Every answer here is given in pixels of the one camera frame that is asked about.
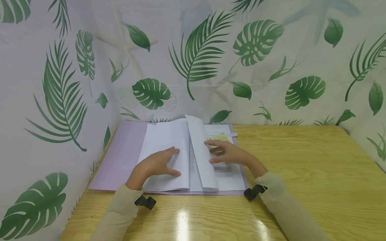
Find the desk surface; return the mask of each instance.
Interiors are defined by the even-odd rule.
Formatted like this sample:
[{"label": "desk surface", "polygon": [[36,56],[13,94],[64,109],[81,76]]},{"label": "desk surface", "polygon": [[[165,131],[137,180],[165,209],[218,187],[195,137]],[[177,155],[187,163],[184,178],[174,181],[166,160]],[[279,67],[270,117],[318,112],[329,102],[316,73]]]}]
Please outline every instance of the desk surface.
[{"label": "desk surface", "polygon": [[[235,126],[240,147],[283,178],[331,240],[386,240],[386,175],[336,126]],[[248,181],[253,177],[247,170]],[[286,240],[259,198],[152,195],[124,240]],[[83,193],[60,241],[86,241],[112,192]]]}]

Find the fabric wall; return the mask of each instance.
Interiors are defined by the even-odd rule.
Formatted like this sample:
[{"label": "fabric wall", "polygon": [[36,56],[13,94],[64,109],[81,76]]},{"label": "fabric wall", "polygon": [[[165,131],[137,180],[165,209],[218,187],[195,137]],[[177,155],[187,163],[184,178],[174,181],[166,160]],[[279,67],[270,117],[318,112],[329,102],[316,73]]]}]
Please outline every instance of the fabric wall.
[{"label": "fabric wall", "polygon": [[93,6],[122,119],[340,125],[386,169],[385,1]]},{"label": "fabric wall", "polygon": [[0,1],[0,239],[57,240],[117,127],[90,9]]}]

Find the book page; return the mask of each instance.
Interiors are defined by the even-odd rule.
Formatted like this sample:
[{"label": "book page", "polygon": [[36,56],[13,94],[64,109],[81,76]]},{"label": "book page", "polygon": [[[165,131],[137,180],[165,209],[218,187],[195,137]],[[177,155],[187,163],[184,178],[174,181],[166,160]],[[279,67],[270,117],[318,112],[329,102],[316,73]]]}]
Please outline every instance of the book page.
[{"label": "book page", "polygon": [[[229,125],[204,125],[204,127],[207,139],[214,137],[224,140],[225,136],[229,142],[233,143]],[[245,190],[240,165],[233,163],[216,163],[213,164],[213,167],[219,191]]]},{"label": "book page", "polygon": [[190,187],[190,140],[186,119],[171,122],[161,122],[156,125],[148,124],[142,145],[139,161],[149,155],[170,147],[180,149],[168,162],[168,167],[181,172],[181,176],[170,175],[151,176],[145,181],[145,191],[188,190]]},{"label": "book page", "polygon": [[191,182],[190,191],[197,191],[197,183],[201,184],[200,191],[204,192],[216,192],[218,191],[218,185],[215,177],[215,171],[212,164],[209,163],[210,153],[207,145],[204,144],[206,140],[204,124],[201,119],[185,115],[188,121],[190,140],[192,143],[192,149],[194,154],[194,161],[192,163],[192,156],[190,158],[191,165],[195,165],[195,172],[190,172]]}]

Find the sleeve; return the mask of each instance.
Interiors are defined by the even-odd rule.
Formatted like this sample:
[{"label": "sleeve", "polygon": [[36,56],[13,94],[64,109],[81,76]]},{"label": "sleeve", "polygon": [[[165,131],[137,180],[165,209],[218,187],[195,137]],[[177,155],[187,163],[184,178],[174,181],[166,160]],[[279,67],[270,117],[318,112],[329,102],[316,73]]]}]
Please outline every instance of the sleeve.
[{"label": "sleeve", "polygon": [[289,241],[328,241],[327,236],[308,211],[287,191],[284,182],[272,172],[256,178],[266,186],[260,197],[275,216]]},{"label": "sleeve", "polygon": [[138,207],[134,202],[142,194],[143,190],[131,190],[122,184],[89,241],[122,241],[127,228],[137,216]]}]

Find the purple folder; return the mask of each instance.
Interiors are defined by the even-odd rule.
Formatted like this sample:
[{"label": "purple folder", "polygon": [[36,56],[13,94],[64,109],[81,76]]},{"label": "purple folder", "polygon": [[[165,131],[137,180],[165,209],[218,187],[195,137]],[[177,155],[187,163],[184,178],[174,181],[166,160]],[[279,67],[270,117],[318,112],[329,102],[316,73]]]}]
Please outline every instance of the purple folder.
[{"label": "purple folder", "polygon": [[[121,121],[114,139],[111,141],[105,158],[92,180],[89,189],[116,191],[122,183],[126,183],[133,168],[137,165],[139,154],[148,123],[139,121]],[[247,178],[243,166],[240,166],[245,188],[248,188]],[[244,191],[218,191],[218,192],[182,192],[165,191],[151,192],[174,195],[243,195]]]}]

